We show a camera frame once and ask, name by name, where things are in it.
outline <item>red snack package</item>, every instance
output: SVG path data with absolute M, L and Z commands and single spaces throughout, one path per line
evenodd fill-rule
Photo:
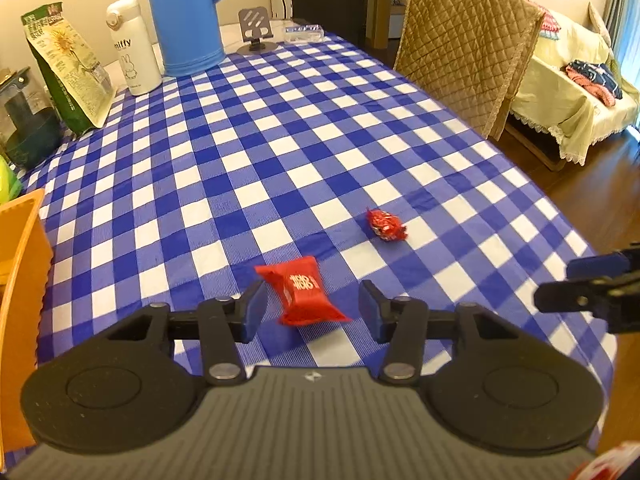
M 268 282 L 280 297 L 284 314 L 280 322 L 305 326 L 322 321 L 350 321 L 335 308 L 322 288 L 318 263 L 313 256 L 291 262 L 257 266 L 255 272 Z
M 373 232 L 385 242 L 406 238 L 406 226 L 402 225 L 402 221 L 397 216 L 386 211 L 367 209 L 367 221 Z

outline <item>quilted chair cover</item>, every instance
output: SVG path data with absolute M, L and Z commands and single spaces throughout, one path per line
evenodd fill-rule
M 543 20 L 526 0 L 407 0 L 394 68 L 498 139 Z

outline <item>green snack bag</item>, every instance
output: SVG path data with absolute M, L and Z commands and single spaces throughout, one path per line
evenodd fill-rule
M 78 137 L 101 128 L 115 88 L 94 51 L 62 16 L 62 3 L 28 12 L 22 24 L 62 120 Z
M 21 191 L 22 183 L 9 168 L 4 156 L 0 155 L 0 205 L 13 200 Z

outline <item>bunny illustration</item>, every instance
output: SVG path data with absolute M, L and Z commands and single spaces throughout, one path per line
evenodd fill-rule
M 135 79 L 138 75 L 138 72 L 136 72 L 136 67 L 131 62 L 131 57 L 129 56 L 129 54 L 120 56 L 120 60 L 122 61 L 122 71 L 124 72 L 124 77 L 127 79 Z

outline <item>metal rivet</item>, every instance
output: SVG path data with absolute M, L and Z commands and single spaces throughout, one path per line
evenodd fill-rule
M 228 381 L 240 375 L 240 367 L 233 363 L 218 363 L 209 368 L 209 375 L 214 379 Z
M 390 379 L 410 379 L 415 374 L 415 368 L 407 363 L 391 363 L 385 366 L 384 372 Z

